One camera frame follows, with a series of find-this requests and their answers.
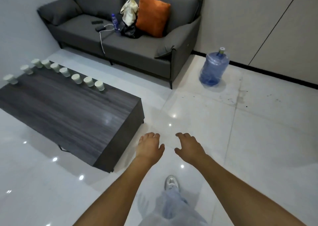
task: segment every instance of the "black bag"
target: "black bag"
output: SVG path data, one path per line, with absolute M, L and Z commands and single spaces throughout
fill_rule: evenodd
M 137 18 L 135 22 L 128 27 L 122 20 L 122 16 L 123 15 L 120 13 L 116 14 L 116 18 L 119 23 L 119 31 L 121 35 L 126 36 L 128 38 L 140 38 L 141 35 L 143 35 L 143 32 L 136 27 Z

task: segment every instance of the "coffee table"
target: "coffee table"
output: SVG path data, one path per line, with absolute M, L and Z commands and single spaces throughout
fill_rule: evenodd
M 87 164 L 112 172 L 143 123 L 141 99 L 105 83 L 98 91 L 52 69 L 32 70 L 0 89 L 0 108 Z

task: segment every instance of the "black baseboard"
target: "black baseboard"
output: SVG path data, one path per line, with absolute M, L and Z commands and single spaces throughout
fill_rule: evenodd
M 199 56 L 202 56 L 202 57 L 206 57 L 205 53 L 201 53 L 201 52 L 194 51 L 194 50 L 191 52 L 191 54 L 199 55 Z M 303 80 L 300 80 L 300 79 L 295 79 L 295 78 L 292 78 L 292 77 L 289 77 L 289 76 L 285 76 L 285 75 L 280 75 L 280 74 L 277 74 L 277 73 L 274 73 L 274 72 L 271 72 L 271 71 L 262 70 L 262 69 L 255 68 L 255 67 L 252 67 L 252 66 L 248 66 L 246 64 L 238 63 L 238 62 L 235 62 L 235 61 L 232 61 L 232 60 L 230 61 L 230 65 L 234 65 L 234 66 L 246 69 L 246 70 L 251 70 L 251 71 L 254 71 L 254 72 L 257 72 L 257 73 L 261 73 L 261 74 L 264 74 L 264 75 L 269 75 L 269 76 L 272 76 L 272 77 L 275 77 L 275 78 L 278 78 L 278 79 L 283 79 L 283 80 L 286 80 L 286 81 L 289 81 L 289 82 L 292 82 L 292 83 L 304 85 L 304 86 L 307 86 L 307 87 L 314 88 L 314 89 L 318 90 L 318 84 L 310 83 L 310 82 L 303 81 Z

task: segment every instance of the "wall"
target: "wall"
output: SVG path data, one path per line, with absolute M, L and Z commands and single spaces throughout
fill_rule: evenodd
M 249 64 L 292 0 L 204 0 L 196 51 Z
M 318 0 L 294 0 L 251 66 L 318 84 Z
M 19 75 L 20 66 L 44 59 L 59 49 L 39 18 L 39 6 L 54 0 L 0 0 L 0 86 L 6 74 Z

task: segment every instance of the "water bottle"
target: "water bottle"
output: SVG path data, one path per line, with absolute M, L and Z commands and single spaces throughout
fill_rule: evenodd
M 114 29 L 115 29 L 115 32 L 117 34 L 120 34 L 120 31 L 119 31 L 119 23 L 117 21 L 117 18 L 114 14 L 112 14 L 112 21 L 113 21 L 113 25 L 114 25 Z
M 230 59 L 224 52 L 225 48 L 221 47 L 218 52 L 206 55 L 199 77 L 202 84 L 214 86 L 221 81 L 222 75 L 230 63 Z

